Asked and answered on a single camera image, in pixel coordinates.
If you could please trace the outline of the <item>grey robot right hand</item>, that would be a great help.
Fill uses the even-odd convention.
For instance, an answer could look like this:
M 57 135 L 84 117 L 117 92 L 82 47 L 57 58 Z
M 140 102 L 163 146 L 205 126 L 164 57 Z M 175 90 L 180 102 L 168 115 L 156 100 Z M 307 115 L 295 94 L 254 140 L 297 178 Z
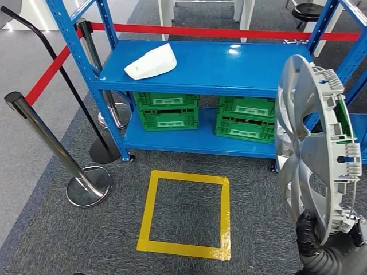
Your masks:
M 338 232 L 322 245 L 316 218 L 305 210 L 297 220 L 297 244 L 303 268 L 296 274 L 366 274 L 366 219 L 359 218 L 347 234 Z

